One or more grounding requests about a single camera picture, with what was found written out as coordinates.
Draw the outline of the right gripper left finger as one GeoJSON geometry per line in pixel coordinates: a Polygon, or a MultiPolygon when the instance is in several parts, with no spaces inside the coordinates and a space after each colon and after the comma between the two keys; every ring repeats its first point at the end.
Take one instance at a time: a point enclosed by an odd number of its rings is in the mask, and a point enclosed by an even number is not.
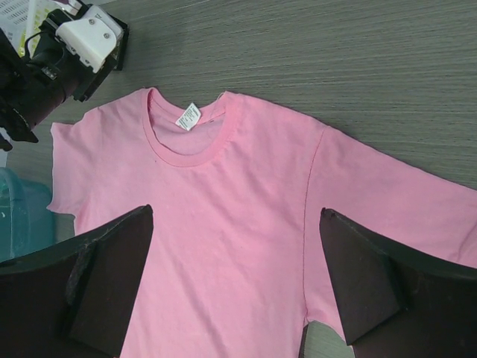
{"type": "Polygon", "coordinates": [[[153,228],[145,205],[1,263],[1,356],[119,357],[153,228]]]}

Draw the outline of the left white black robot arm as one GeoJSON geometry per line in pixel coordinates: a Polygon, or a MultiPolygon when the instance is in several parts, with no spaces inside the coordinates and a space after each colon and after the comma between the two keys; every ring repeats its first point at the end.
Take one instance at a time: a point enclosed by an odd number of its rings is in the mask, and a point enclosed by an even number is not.
{"type": "Polygon", "coordinates": [[[106,77],[121,70],[129,28],[103,8],[82,1],[51,11],[19,56],[1,35],[2,151],[38,141],[34,128],[68,98],[84,102],[106,77]]]}

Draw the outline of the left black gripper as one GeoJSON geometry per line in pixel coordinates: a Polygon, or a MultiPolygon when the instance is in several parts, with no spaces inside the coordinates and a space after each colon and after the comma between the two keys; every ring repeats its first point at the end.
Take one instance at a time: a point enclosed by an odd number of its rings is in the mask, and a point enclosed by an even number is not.
{"type": "Polygon", "coordinates": [[[36,127],[66,99],[85,101],[112,71],[112,55],[99,73],[84,66],[77,55],[55,35],[59,25],[67,20],[66,14],[56,9],[40,25],[39,37],[33,53],[22,58],[31,71],[31,79],[22,99],[22,115],[29,128],[36,127]]]}

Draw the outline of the pink t-shirt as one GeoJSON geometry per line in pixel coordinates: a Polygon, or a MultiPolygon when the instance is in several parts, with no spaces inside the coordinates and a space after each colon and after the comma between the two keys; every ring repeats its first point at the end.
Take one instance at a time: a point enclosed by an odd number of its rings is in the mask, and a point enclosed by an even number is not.
{"type": "Polygon", "coordinates": [[[148,88],[51,127],[49,208],[75,233],[154,211],[123,357],[296,357],[309,322],[340,331],[323,208],[476,265],[475,190],[248,95],[184,116],[148,88]]]}

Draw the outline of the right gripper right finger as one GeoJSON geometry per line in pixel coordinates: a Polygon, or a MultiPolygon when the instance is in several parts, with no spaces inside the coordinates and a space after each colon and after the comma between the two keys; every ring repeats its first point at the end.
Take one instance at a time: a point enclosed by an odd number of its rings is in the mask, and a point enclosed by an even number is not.
{"type": "Polygon", "coordinates": [[[475,357],[476,269],[323,209],[320,237],[344,340],[356,357],[475,357]]]}

